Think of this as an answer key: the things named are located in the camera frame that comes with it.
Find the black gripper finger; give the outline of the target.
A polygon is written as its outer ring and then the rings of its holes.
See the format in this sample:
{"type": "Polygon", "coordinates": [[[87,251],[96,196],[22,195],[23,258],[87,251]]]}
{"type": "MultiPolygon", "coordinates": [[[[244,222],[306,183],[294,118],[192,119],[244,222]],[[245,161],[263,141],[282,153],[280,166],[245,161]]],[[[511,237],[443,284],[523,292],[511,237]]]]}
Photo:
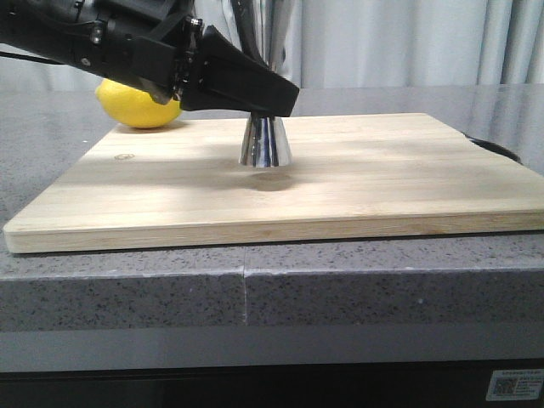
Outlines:
{"type": "Polygon", "coordinates": [[[178,96],[186,111],[228,110],[290,116],[299,88],[243,54],[213,25],[198,34],[179,68],[178,96]]]}

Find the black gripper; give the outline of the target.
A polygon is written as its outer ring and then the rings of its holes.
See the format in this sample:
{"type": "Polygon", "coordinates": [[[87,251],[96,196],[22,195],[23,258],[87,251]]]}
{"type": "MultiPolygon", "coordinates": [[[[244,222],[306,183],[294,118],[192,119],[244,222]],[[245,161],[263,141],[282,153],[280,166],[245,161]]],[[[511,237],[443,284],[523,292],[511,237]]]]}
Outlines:
{"type": "Polygon", "coordinates": [[[2,43],[137,88],[161,105],[180,98],[182,60],[202,27],[191,1],[1,3],[2,43]]]}

